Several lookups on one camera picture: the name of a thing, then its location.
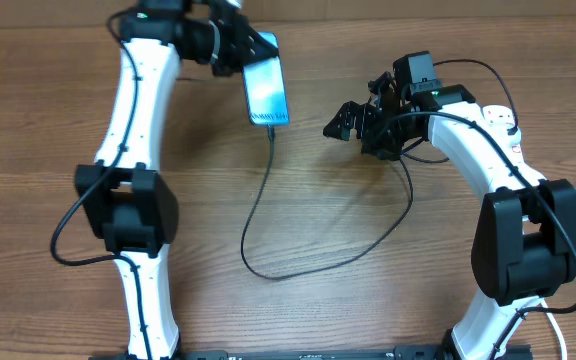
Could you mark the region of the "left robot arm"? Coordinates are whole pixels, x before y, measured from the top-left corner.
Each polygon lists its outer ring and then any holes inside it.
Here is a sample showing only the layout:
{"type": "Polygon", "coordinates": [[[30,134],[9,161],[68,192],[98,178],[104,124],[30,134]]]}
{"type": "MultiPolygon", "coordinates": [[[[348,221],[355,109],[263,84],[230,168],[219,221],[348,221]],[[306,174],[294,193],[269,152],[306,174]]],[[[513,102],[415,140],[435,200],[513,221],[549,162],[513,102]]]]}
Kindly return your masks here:
{"type": "Polygon", "coordinates": [[[216,77],[279,57],[242,14],[240,1],[209,1],[205,20],[191,1],[139,1],[111,15],[106,27],[121,51],[121,70],[107,133],[91,165],[75,170],[74,187],[100,261],[118,269],[130,339],[122,359],[179,359],[181,331],[170,295],[168,256],[179,205],[160,173],[163,132],[184,60],[216,77]]]}

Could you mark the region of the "blue screen smartphone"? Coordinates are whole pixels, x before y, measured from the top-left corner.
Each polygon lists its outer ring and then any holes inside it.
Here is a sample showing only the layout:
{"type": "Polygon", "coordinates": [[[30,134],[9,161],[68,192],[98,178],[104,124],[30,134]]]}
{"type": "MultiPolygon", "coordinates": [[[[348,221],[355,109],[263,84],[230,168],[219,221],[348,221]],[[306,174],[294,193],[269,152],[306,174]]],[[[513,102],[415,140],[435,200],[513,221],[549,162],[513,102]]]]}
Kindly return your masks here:
{"type": "Polygon", "coordinates": [[[255,126],[290,123],[288,102],[279,56],[243,68],[248,115],[255,126]]]}

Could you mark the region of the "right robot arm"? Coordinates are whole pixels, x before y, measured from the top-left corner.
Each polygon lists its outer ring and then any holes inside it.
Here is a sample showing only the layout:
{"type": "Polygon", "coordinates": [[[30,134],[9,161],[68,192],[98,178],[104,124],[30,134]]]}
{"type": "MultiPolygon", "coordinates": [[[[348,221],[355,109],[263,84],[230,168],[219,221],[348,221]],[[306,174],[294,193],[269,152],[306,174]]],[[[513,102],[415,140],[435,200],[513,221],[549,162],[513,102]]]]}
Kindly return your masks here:
{"type": "Polygon", "coordinates": [[[576,280],[576,190],[528,166],[512,106],[481,106],[462,85],[446,86],[428,52],[396,60],[372,80],[366,103],[344,103],[326,137],[356,136],[361,150],[399,160],[414,142],[441,151],[480,202],[471,268],[477,291],[438,344],[398,345],[397,359],[528,359],[510,338],[526,315],[576,280]]]}

